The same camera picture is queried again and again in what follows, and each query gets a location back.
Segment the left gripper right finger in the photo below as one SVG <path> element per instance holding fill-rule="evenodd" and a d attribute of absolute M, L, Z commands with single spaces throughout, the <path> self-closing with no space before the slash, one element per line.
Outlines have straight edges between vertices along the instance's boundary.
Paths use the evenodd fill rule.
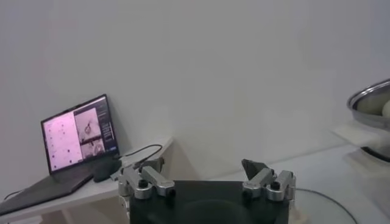
<path fill-rule="evenodd" d="M 242 159 L 247 181 L 242 184 L 243 198 L 251 201 L 260 197 L 273 202 L 287 200 L 289 209 L 295 207 L 296 176 L 292 171 L 283 170 L 279 174 L 265 163 Z"/>

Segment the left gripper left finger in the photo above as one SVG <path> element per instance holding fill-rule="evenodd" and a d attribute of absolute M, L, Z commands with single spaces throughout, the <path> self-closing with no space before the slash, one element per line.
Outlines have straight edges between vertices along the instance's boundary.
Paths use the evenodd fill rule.
<path fill-rule="evenodd" d="M 131 218 L 131 205 L 134 200 L 148 200 L 153 190 L 162 197 L 175 196 L 175 182 L 165 178 L 160 172 L 164 159 L 140 161 L 120 168 L 118 176 L 119 202 L 128 219 Z"/>

